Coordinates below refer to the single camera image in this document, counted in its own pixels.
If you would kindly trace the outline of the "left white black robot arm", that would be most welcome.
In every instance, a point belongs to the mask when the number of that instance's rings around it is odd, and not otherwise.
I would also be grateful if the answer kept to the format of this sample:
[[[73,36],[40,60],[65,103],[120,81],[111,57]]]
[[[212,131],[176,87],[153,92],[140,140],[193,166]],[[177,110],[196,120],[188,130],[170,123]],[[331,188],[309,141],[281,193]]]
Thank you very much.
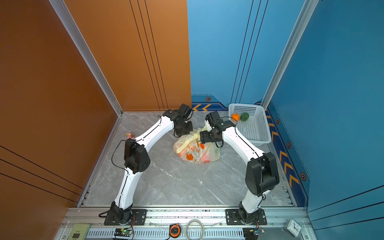
[[[177,110],[165,111],[159,120],[138,138],[123,140],[124,177],[118,195],[108,211],[108,216],[116,223],[129,225],[133,219],[134,193],[142,173],[150,166],[150,149],[171,130],[177,138],[188,135],[193,130],[193,124],[189,121],[192,115],[193,110],[182,104]]]

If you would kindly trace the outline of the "printed translucent plastic bag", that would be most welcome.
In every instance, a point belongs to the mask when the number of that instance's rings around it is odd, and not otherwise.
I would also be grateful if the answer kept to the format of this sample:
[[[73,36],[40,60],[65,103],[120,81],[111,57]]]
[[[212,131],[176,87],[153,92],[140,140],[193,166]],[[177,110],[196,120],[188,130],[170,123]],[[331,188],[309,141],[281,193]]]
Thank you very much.
[[[200,132],[207,127],[193,129],[188,135],[181,136],[173,145],[174,152],[184,161],[195,164],[206,164],[220,159],[220,149],[214,143],[203,144]]]

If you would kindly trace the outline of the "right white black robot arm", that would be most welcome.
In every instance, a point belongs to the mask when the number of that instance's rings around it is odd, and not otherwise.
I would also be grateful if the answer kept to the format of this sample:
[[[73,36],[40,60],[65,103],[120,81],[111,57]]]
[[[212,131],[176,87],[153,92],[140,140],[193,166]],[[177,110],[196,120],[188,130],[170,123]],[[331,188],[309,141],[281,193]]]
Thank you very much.
[[[247,193],[239,204],[238,216],[243,225],[267,225],[261,203],[280,183],[277,160],[273,153],[265,153],[255,147],[230,120],[221,117],[206,117],[207,130],[200,133],[203,144],[222,143],[230,145],[246,164],[245,183]]]

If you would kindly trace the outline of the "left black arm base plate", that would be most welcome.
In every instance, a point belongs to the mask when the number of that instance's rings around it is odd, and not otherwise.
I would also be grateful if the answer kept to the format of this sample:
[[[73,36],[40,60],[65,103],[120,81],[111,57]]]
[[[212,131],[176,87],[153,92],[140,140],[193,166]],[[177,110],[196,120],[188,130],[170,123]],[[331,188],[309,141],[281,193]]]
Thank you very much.
[[[123,213],[122,216],[118,216],[112,210],[107,212],[107,216],[104,221],[105,226],[143,226],[147,218],[146,209],[133,209]]]

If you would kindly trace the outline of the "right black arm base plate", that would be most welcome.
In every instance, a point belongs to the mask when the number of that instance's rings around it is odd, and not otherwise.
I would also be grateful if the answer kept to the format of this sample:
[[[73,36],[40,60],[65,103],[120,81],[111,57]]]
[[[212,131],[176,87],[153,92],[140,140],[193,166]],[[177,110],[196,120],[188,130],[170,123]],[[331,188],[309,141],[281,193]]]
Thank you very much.
[[[243,209],[226,209],[227,225],[259,225],[266,226],[268,224],[265,211],[261,208],[254,213],[247,213]]]

